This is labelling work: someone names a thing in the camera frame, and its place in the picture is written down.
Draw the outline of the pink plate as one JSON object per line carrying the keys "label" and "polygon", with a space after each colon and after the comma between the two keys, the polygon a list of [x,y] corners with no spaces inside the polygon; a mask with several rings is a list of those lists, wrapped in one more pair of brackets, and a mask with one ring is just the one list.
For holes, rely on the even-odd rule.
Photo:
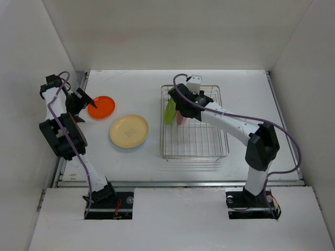
{"label": "pink plate", "polygon": [[188,118],[182,116],[182,114],[179,111],[177,111],[176,112],[176,120],[177,120],[177,124],[179,126],[182,126],[188,121]]}

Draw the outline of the orange translucent plate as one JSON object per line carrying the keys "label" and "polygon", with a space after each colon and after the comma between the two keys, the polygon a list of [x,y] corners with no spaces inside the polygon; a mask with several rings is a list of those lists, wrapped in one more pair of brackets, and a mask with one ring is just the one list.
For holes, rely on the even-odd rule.
{"label": "orange translucent plate", "polygon": [[93,119],[105,119],[115,110],[115,101],[109,96],[98,96],[93,99],[95,106],[89,104],[87,108],[88,115]]}

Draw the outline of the beige plate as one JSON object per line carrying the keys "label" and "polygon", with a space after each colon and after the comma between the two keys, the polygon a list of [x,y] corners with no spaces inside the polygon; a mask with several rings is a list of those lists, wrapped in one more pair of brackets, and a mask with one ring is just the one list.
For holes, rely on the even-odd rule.
{"label": "beige plate", "polygon": [[116,119],[110,127],[110,139],[118,147],[131,149],[142,144],[150,132],[147,120],[138,114]]}

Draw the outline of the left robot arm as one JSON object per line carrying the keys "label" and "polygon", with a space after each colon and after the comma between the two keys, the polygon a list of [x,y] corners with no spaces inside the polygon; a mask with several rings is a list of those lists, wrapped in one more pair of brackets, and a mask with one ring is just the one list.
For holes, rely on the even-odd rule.
{"label": "left robot arm", "polygon": [[88,105],[97,107],[95,101],[78,88],[71,92],[66,88],[70,73],[46,77],[40,86],[40,97],[46,104],[46,118],[39,129],[57,157],[61,157],[76,167],[88,183],[88,195],[84,200],[94,205],[112,207],[118,200],[112,183],[100,175],[90,163],[86,152],[87,140],[78,123],[84,122],[79,113]]}

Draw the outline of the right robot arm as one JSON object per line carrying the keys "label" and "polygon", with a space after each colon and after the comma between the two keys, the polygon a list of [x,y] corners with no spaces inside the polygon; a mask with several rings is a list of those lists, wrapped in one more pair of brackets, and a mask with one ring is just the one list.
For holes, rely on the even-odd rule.
{"label": "right robot arm", "polygon": [[173,87],[168,94],[183,117],[224,130],[247,147],[245,161],[249,171],[242,199],[249,206],[260,202],[269,166],[280,149],[274,126],[268,122],[256,123],[251,119],[228,116],[229,111],[204,95],[202,90],[195,95],[184,84]]}

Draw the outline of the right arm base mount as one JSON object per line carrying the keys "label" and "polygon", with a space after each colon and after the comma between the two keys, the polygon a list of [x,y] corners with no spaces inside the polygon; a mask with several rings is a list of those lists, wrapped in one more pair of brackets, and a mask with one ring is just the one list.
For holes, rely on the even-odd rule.
{"label": "right arm base mount", "polygon": [[226,205],[230,220],[278,220],[282,214],[281,207],[270,190],[257,196],[244,190],[226,191]]}

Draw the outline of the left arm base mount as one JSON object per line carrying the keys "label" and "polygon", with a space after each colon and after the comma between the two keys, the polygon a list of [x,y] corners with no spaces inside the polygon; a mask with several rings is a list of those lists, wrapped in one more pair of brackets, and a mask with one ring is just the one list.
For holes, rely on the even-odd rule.
{"label": "left arm base mount", "polygon": [[89,195],[83,196],[86,202],[85,220],[132,220],[135,200],[134,189],[116,188],[116,196],[108,197],[99,203],[89,201]]}

